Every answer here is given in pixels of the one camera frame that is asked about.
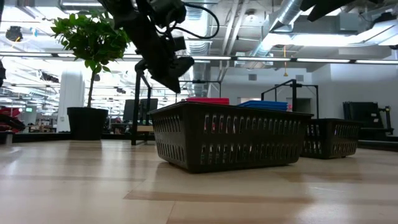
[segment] computer monitor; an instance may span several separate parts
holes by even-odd
[[[135,100],[126,100],[126,103],[124,104],[123,121],[132,121],[134,102]]]
[[[146,120],[146,114],[147,114],[147,99],[142,99],[139,102],[139,107],[140,107],[140,113],[142,114],[142,120]],[[159,102],[159,99],[150,99],[149,102],[149,110],[148,111],[153,111],[157,109],[157,104]]]

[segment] red object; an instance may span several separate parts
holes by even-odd
[[[15,118],[16,116],[20,115],[21,112],[19,112],[18,108],[3,108],[0,110],[0,114],[8,115],[12,118]]]
[[[199,102],[199,103],[212,103],[219,105],[229,105],[229,98],[207,98],[207,97],[193,97],[187,98],[188,102]]]
[[[3,108],[0,110],[0,114],[4,114],[15,118],[16,116],[20,115],[20,111],[18,108]],[[8,126],[7,124],[0,122],[0,131],[12,131],[13,133],[18,133],[19,130]]]

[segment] hanging cable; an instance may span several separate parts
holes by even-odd
[[[177,29],[177,30],[181,30],[181,31],[183,31],[183,32],[186,32],[186,33],[188,33],[188,34],[190,34],[190,35],[192,35],[192,36],[194,36],[194,37],[196,37],[196,38],[199,38],[199,39],[212,39],[212,38],[214,38],[215,36],[217,36],[218,32],[220,31],[220,22],[219,22],[217,16],[216,16],[211,10],[209,10],[209,9],[203,7],[203,6],[196,6],[196,5],[190,4],[190,3],[184,3],[184,5],[187,6],[187,7],[193,7],[193,8],[197,8],[197,9],[202,9],[202,10],[206,11],[207,13],[209,13],[209,14],[214,18],[214,20],[215,20],[216,23],[217,23],[217,30],[216,30],[216,32],[215,32],[213,35],[211,35],[211,36],[204,37],[204,36],[200,36],[200,35],[198,35],[198,34],[195,34],[195,33],[191,32],[191,31],[189,31],[189,30],[186,30],[186,29],[184,29],[184,28],[182,28],[182,27],[177,27],[177,23],[176,23],[176,22],[175,22],[175,23],[173,24],[173,26],[171,26],[171,27],[170,27],[170,26],[166,26],[166,31],[164,31],[164,32],[158,30],[158,28],[156,28],[156,31],[157,31],[158,33],[160,33],[160,34],[165,34],[165,35],[167,35],[167,36],[171,36],[171,32],[172,32],[173,30]],[[171,12],[169,12],[169,13],[167,14],[166,24],[169,23],[170,18],[172,17],[172,14],[173,14],[173,13],[174,13],[174,11],[171,11]]]

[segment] tree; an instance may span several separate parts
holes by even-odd
[[[75,60],[83,59],[86,68],[91,68],[90,91],[87,107],[91,107],[95,75],[104,70],[109,62],[124,57],[129,45],[129,37],[123,29],[114,30],[113,20],[107,12],[79,12],[69,18],[54,20],[55,32],[65,50],[72,50]]]

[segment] blue tray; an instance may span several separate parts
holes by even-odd
[[[287,111],[287,103],[285,103],[285,102],[251,100],[251,101],[247,101],[245,103],[241,103],[238,106]]]

